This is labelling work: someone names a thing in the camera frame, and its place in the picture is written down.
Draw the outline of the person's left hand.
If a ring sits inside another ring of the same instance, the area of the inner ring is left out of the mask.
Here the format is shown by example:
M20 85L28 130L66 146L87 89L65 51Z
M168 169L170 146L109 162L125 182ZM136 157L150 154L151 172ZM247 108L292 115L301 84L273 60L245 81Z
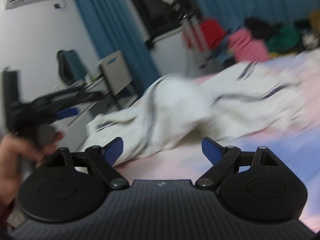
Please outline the person's left hand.
M7 134L1 140L1 203L9 205L21 185L21 158L40 164L44 158L57 150L57 143L63 139L61 132L56 132L53 143L38 149L27 139Z

